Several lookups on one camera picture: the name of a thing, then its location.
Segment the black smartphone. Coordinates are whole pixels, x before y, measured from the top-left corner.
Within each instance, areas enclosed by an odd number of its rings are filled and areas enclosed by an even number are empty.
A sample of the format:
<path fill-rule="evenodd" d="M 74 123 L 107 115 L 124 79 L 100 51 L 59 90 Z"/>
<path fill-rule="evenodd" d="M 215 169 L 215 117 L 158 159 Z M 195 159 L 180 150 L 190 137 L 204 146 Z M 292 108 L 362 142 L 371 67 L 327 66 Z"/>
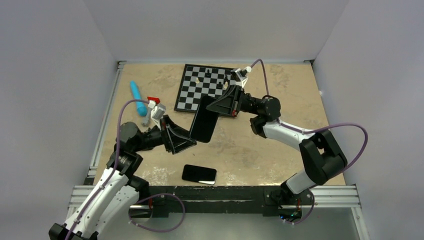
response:
<path fill-rule="evenodd" d="M 181 179 L 193 183 L 214 185 L 216 176 L 217 170 L 214 168 L 186 164 L 183 167 Z"/>

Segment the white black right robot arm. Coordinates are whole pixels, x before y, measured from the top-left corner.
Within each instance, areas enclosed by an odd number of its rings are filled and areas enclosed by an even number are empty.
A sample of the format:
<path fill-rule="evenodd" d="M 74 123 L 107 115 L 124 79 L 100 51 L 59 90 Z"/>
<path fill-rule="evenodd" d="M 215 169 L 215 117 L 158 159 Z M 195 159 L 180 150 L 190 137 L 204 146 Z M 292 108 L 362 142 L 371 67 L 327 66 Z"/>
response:
<path fill-rule="evenodd" d="M 250 126 L 255 135 L 281 142 L 300 152 L 303 170 L 280 186 L 280 196 L 288 204 L 298 200 L 305 190 L 325 184 L 348 165 L 347 158 L 329 129 L 302 129 L 280 120 L 280 101 L 271 95 L 253 97 L 241 86 L 232 85 L 205 108 L 232 117 L 239 112 L 253 114 L 255 117 L 250 119 Z"/>

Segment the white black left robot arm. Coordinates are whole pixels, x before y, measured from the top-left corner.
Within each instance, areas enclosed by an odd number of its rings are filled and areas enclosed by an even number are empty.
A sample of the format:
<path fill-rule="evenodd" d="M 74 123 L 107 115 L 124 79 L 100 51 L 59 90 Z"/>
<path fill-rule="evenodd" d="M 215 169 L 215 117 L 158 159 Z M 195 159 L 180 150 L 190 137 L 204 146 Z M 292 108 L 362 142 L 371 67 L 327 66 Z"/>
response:
<path fill-rule="evenodd" d="M 62 224 L 55 223 L 48 235 L 51 240 L 97 240 L 112 223 L 114 217 L 132 205 L 147 205 L 148 210 L 172 193 L 151 194 L 149 182 L 135 175 L 143 158 L 139 151 L 164 146 L 167 152 L 177 154 L 197 142 L 189 131 L 175 124 L 168 115 L 158 125 L 142 132 L 134 122 L 119 126 L 114 152 L 111 154 L 99 181 L 78 209 Z"/>

